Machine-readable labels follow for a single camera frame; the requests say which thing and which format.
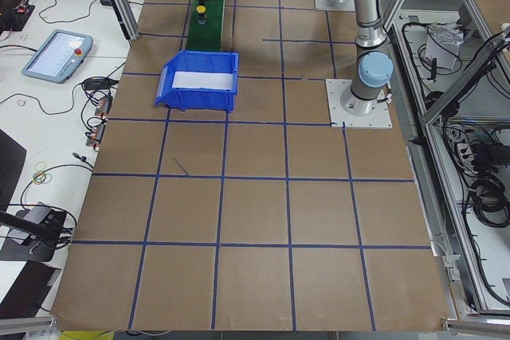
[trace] mounting plate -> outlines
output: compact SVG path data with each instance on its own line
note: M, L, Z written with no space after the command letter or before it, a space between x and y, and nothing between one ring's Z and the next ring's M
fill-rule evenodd
M329 117L333 127L358 127L369 129L391 129L390 112L387 103L377 104L375 110L364 117L352 115L343 109L340 104L340 97L343 92L351 86L352 80L346 79L326 79L326 89L328 91ZM384 97L381 91L379 99Z
M343 3L331 4L327 0L314 0L316 3L316 10L321 11L354 11L354 0L347 0Z

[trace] cardboard surface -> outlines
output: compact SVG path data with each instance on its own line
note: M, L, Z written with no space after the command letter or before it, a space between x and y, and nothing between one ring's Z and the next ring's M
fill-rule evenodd
M439 329L393 108L388 131L329 127L322 79L354 74L353 14L227 0L223 49L240 54L227 115L153 106L190 6L146 2L153 36L133 43L119 84L53 308L62 328Z
M492 33L501 32L503 23L510 23L510 0L475 0Z

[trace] cable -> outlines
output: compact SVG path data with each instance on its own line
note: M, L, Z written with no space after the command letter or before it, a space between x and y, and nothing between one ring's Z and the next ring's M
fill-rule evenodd
M28 49L29 51L32 51L32 52L37 52L37 50L35 48L25 47L24 45L17 45L17 44L0 45L0 49L2 49L2 48L23 48L23 49Z
M68 164L63 164L63 165L56 165L56 166L52 166L52 167L49 167L48 169L45 169L44 171L47 173L47 172L49 172L49 171L51 171L51 170L60 169L60 168L62 168L62 167L82 167L83 169L86 169L86 170L88 170L88 171L92 172L92 169L90 169L90 167L88 167L88 166L84 166L84 165L77 165L77 164L75 164L75 163L68 163ZM24 209L26 206L30 206L30 205L25 205L25 204L23 203L23 197L25 196L25 194L26 194L27 190L30 188L30 186L31 186L32 184L33 184L33 179L32 179L32 180L30 180L30 182L29 182L29 183L25 186L25 189L23 189L22 194L21 194L21 195L20 195L20 197L19 197L20 206L21 206L23 209ZM49 206L49 205L48 205L48 207L51 207L51 208L53 208L53 207L54 207L55 209L59 209L59 210L61 210L61 211L65 211L66 213L68 213L68 214L69 214L69 216L71 216L71 217L72 217L72 214L70 214L69 212L67 212L67 210L61 209L60 207L56 207L56 206Z
M12 240L25 240L26 238L17 238L15 236L8 236L8 235L0 235L0 238L3 239L12 239Z
M115 72L117 72L119 69L121 69L124 65L126 64L126 61L124 63L122 63L121 65L119 65L117 68L115 68L113 71L111 71L107 76L106 78L109 79L110 76L112 76Z
M72 23L72 22L74 22L74 21L78 21L78 20L82 20L82 19L88 18L88 17L90 16L90 13L92 12L92 6L93 6L93 4L94 4L95 2L100 1L100 0L92 0L92 1L90 2L90 4L88 5L88 12L87 12L87 14L86 14L85 16L80 16L80 17L78 17L78 18L74 18L74 19L71 19L71 20L55 20L55 21L47 21L47 20L45 20L45 19L42 17L42 14L43 14L45 11L47 11L47 10L49 10L49 9L51 9L51 8L53 8L53 7L55 7L55 6L57 6L57 0L54 0L54 1L55 1L55 3L54 3L54 4L52 4L51 6L47 6L47 7L46 7L46 8L44 8L42 11L40 11L40 12L39 12L39 17L40 17L40 18L41 18L41 20L42 20L44 23L46 23L46 24Z
M455 57L457 60L459 60L461 62L461 66L462 66L462 59L459 57L459 55L457 55L456 53L453 53L452 51L450 51L449 49L446 49L445 47L443 47L441 44L439 44L436 40L436 38L432 35L432 33L430 33L429 29L426 28L426 32L427 32L427 35L430 37L430 39L432 39L432 41L434 43L436 43L436 45L441 48L443 51L449 53L450 55L452 55L453 57Z
M426 46L427 46L427 44L424 43L418 47L418 51L417 51L418 59L420 60L420 63L423 65L424 68L426 68L432 72L432 65L426 61L426 59L427 59L426 57L422 56L422 53L424 53L426 51ZM459 73L463 67L462 59L460 57L459 57L459 59L460 59L458 61L460 63L459 68L450 70L450 72L447 72L447 73L438 72L437 74L441 75L441 76L451 76L451 75L454 75L455 73ZM437 67L437 69L448 69L449 70L449 68L445 68L445 67Z
M479 49L477 49L477 51L475 52L474 56L473 56L473 59L468 63L468 65L466 66L466 68L469 68L469 66L475 61L475 59L478 57L478 55L480 54L481 50L483 48L485 48L487 45L490 44L491 41L493 41L495 38L497 38L498 36L502 35L503 32L499 32L499 33L495 33L494 35L492 35L489 39L487 39L486 41L484 41L484 44L481 45L481 47Z
M164 334L169 334L171 330L165 330L164 332L159 332L157 334L152 334L150 332L143 332L142 330L137 330L137 332L140 332L141 334L145 334L146 336L163 336Z
M445 129L446 129L446 126L448 124L448 118L445 118L443 120L443 124L442 124L442 136L443 136L443 139L444 140L447 140L446 136L445 136ZM473 124L473 123L469 123L469 126L474 126L474 127L478 127L478 128L482 128L483 130L485 130L482 126L480 126L479 124ZM465 178L464 178L464 175L462 172L459 171L459 169L457 168L457 164L455 163L453 157L452 157L452 153L451 153L451 148L450 148L450 145L445 141L445 146L446 146L446 149L447 151L449 152L449 155L450 155L450 158L453 160L453 164L455 165L455 169L457 170L457 176L459 177L459 180L461 181L461 184L464 184L465 187L461 187L461 192L462 192L462 203L461 203L461 215L462 215L462 220L464 221L464 226L466 228L466 231L468 233L468 237L469 237L469 243L471 244L471 247L473 249L473 253L474 253L474 256L476 258L476 262L477 262L477 267L478 267L478 271L481 275L481 278L482 278L482 282L484 284L484 287L485 289L488 291L488 293L494 298L496 299L498 302L504 304L505 306L507 307L510 307L510 302L506 299L503 299L501 296L499 296L495 291L494 289L492 288L492 285L488 282L488 279L487 279L487 276L485 274L485 270L484 270L484 265L482 264L482 258L481 258L481 250L480 250L480 247L478 246L478 243L475 241L474 239L474 235L471 231L471 228L469 226L469 222L468 222L468 218L467 218L467 214L469 213L468 212L468 207L469 207L469 203L470 203L470 200L475 197L475 195L473 195L473 193L476 193L476 190L471 190L469 191L469 193L471 193L470 196L466 197L465 195L465 189L467 190L470 190L471 187L474 185L474 183L472 185L470 184L467 184ZM481 182L480 183L481 187L486 187L485 185L485 182ZM489 207L490 209L491 208L495 208L496 207L496 204L492 204L492 205L488 205L486 206L487 204L482 201L482 204L478 204L478 208L480 207ZM508 221L508 201L506 201L506 206L504 207L505 208L505 218L506 218L506 221ZM480 219L479 216L477 215L477 211L475 210L475 207L473 207L473 212L476 214L477 216L477 219Z
M84 155L79 155L78 153L73 152L73 157L79 159L83 163L86 163L91 167L91 169L94 169L94 166L89 161L87 161L87 157L85 157Z
M8 40L11 36L13 36L13 29L12 29L12 27L10 28L9 33L7 34L7 36L5 36L2 39L0 39L0 41Z
M23 96L23 97L27 97L29 99L32 99L32 100L36 100L37 101L37 105L39 106L39 108L41 109L41 111L45 114L45 115L63 115L65 113L69 113L72 109L74 109L74 105L75 105L75 101L76 101L76 97L75 97L75 94L74 94L74 91L76 90L77 87L79 87L80 84L76 84L71 92L71 94L73 95L73 103L71 104L71 107L69 109L66 109L65 111L46 111L43 107L42 107L42 104L41 104L41 101L35 97L35 96L31 96L31 95L26 95L24 93L14 93L13 95L10 95L9 97L5 98L4 100L0 101L0 105L2 105L3 103L5 103L6 101L12 99L13 97L15 96Z
M429 94L432 93L432 91L430 90L428 85L425 84L425 81L423 81L423 79L422 79L422 75L420 74L420 71L418 70L416 63L414 62L413 49L411 48L409 40L407 39L406 29L407 29L407 27L410 27L412 25L414 25L414 23L409 22L402 26L402 36L404 37L404 43L406 45L406 49L407 49L407 53L409 54L409 58L411 59L411 64L413 65L414 73L418 79L418 83L420 84L420 93L422 94L423 100L425 100L426 99L425 89L428 91Z
M23 209L26 209L26 207L38 207L40 205L31 205L31 204L22 204L22 203L20 203L20 204L10 203L9 206L21 206ZM47 205L47 204L44 204L44 207L49 207L52 210L61 211L62 213L65 213L66 215L69 215L69 217L74 222L74 227L76 227L78 225L77 218L74 216L74 214L71 214L68 210L62 209L61 207L57 207L57 206L53 206L53 205Z
M92 132L92 127L87 123L87 121L85 121L84 119L84 112L85 112L85 108L87 107L88 103L91 103L93 106L97 107L97 105L99 104L100 100L98 100L95 95L96 93L99 93L101 95L103 95L104 97L106 97L108 99L108 102L111 103L112 102L112 93L111 91L108 89L108 94L101 91L100 89L96 89L96 90L92 90L92 91L87 91L84 89L84 85L83 83L81 83L81 87L85 93L85 96L87 97L87 101L85 101L83 107L81 108L81 112L80 112L80 119L81 119L81 122L83 123L83 126L85 127L85 129L87 130L88 133L91 133Z

